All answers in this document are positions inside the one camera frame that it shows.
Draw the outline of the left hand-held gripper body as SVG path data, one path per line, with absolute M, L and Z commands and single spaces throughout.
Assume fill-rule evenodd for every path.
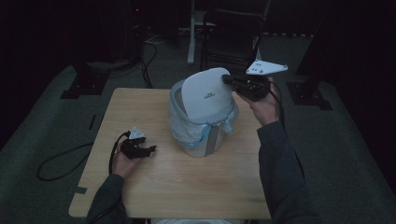
M 136 127 L 133 127 L 129 133 L 127 139 L 125 139 L 120 147 L 120 151 L 125 154 L 125 156 L 129 159 L 135 158 L 144 158 L 143 156 L 143 148 L 140 145 L 135 144 L 135 139 L 139 137 L 146 137 L 143 132 L 141 132 Z

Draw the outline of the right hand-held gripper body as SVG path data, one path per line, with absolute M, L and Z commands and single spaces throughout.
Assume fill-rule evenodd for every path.
M 288 67 L 285 64 L 255 60 L 247 68 L 244 76 L 232 78 L 232 86 L 237 93 L 251 101 L 257 102 L 268 94 L 273 94 L 271 90 L 272 83 L 268 76 L 287 70 Z

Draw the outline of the white lidded trash can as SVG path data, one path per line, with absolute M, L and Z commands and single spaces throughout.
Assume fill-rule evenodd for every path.
M 170 90 L 169 104 L 180 106 L 189 119 L 197 121 L 230 109 L 236 102 L 231 86 L 223 83 L 222 75 L 230 75 L 230 72 L 225 68 L 217 67 L 180 80 Z M 226 134 L 216 127 L 198 147 L 182 148 L 191 157 L 205 157 L 220 148 Z

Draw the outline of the person's left hand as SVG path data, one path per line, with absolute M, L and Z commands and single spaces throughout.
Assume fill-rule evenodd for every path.
M 113 175 L 119 175 L 122 178 L 127 178 L 130 176 L 141 159 L 132 159 L 129 160 L 123 152 L 120 151 L 121 144 L 118 144 L 116 147 L 116 154 L 114 155 L 112 161 L 112 171 Z

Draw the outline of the person's right hand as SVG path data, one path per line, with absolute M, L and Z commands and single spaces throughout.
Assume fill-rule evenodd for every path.
M 271 84 L 271 91 L 266 95 L 265 98 L 262 98 L 259 101 L 251 101 L 247 97 L 239 94 L 239 97 L 248 103 L 255 118 L 258 120 L 261 126 L 265 126 L 270 123 L 279 121 L 277 101 L 278 96 L 274 84 L 274 79 L 272 77 L 269 77 L 269 81 Z

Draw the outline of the black chair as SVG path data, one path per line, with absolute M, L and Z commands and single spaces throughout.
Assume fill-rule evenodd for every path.
M 224 62 L 248 68 L 257 58 L 264 19 L 256 14 L 210 10 L 203 17 L 200 69 L 208 62 Z

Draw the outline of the translucent plastic trash bag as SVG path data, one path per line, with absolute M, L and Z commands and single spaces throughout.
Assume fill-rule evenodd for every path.
M 203 143 L 216 127 L 224 133 L 232 134 L 233 125 L 239 115 L 237 104 L 202 121 L 189 119 L 185 111 L 178 105 L 169 104 L 168 118 L 170 133 L 184 148 L 196 148 Z

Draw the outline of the white metal stand leg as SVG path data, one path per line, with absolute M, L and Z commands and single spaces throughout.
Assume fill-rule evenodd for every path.
M 195 0 L 191 0 L 190 39 L 189 39 L 189 50 L 187 55 L 188 65 L 193 65 L 195 62 L 195 22 L 196 22 Z

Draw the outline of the black stand base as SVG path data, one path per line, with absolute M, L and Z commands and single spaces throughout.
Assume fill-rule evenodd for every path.
M 321 92 L 303 82 L 288 82 L 288 90 L 295 105 L 318 106 L 321 110 L 332 110 L 332 106 Z
M 77 75 L 69 89 L 61 95 L 62 99 L 77 99 L 80 95 L 101 95 L 109 73 L 89 66 L 84 62 L 72 64 Z

